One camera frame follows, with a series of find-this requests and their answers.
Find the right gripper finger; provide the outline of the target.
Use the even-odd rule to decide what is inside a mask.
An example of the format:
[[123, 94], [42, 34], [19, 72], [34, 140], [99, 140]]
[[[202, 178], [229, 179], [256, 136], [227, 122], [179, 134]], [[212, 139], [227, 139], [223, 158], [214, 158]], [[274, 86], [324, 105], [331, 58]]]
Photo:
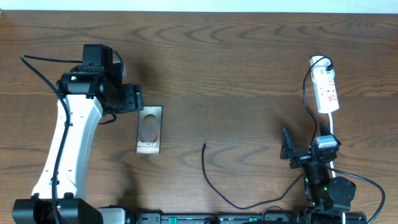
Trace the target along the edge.
[[294, 153], [294, 145], [292, 143], [290, 134], [286, 128], [282, 130], [282, 147], [280, 152], [280, 159], [290, 159]]
[[332, 136], [337, 142], [337, 145], [341, 145], [341, 142], [331, 133], [324, 123], [320, 123], [320, 136]]

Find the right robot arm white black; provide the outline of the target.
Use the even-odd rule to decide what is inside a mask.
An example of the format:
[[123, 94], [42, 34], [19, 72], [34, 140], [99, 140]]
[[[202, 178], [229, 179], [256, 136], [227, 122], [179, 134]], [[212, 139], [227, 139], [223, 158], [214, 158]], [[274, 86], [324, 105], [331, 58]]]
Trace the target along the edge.
[[320, 136], [307, 151], [296, 151], [289, 132], [282, 130], [280, 158], [292, 169], [303, 170], [304, 191], [311, 207], [294, 212], [293, 223], [366, 223], [366, 216], [350, 213], [356, 185], [349, 179], [329, 173], [327, 164], [337, 158], [341, 142], [324, 125]]

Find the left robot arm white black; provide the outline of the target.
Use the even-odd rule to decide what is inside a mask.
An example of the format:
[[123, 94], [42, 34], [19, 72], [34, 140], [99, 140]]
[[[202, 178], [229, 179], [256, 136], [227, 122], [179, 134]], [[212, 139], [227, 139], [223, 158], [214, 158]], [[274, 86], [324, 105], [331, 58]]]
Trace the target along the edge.
[[103, 44], [86, 44], [81, 60], [49, 87], [58, 98], [57, 123], [42, 174], [28, 199], [12, 209], [16, 223], [135, 223], [133, 213], [86, 202], [86, 170], [101, 118], [144, 107], [139, 85], [123, 83], [126, 66]]

